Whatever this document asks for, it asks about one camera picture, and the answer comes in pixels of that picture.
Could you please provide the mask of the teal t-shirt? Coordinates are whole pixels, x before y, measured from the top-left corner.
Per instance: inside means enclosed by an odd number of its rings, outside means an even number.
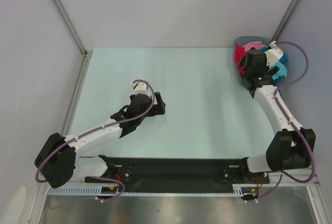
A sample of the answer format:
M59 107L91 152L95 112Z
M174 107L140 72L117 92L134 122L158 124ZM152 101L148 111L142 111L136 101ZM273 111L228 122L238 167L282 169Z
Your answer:
M275 82L282 82L287 77L287 68L283 63L277 61L270 67L269 73Z

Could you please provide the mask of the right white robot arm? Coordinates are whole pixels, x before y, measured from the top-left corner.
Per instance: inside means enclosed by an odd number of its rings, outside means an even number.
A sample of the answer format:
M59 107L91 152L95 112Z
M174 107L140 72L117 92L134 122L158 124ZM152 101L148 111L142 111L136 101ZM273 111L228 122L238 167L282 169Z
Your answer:
M274 133L265 153L244 158L246 166L239 170L240 179L252 183L258 173L313 167L316 135L305 129L283 102L272 78L278 68L270 69L266 52L257 49L249 50L239 66L244 67L244 87L264 111Z

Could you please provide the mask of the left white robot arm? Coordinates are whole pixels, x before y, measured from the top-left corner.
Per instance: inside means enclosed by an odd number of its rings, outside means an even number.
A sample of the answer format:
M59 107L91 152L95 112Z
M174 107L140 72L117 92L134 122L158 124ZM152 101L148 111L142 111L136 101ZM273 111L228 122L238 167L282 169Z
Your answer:
M51 134L34 161L37 167L35 180L47 182L52 188L63 186L77 170L77 159L81 154L134 132L145 118L164 115L165 107L160 92L152 96L133 94L129 105L97 127L76 135Z

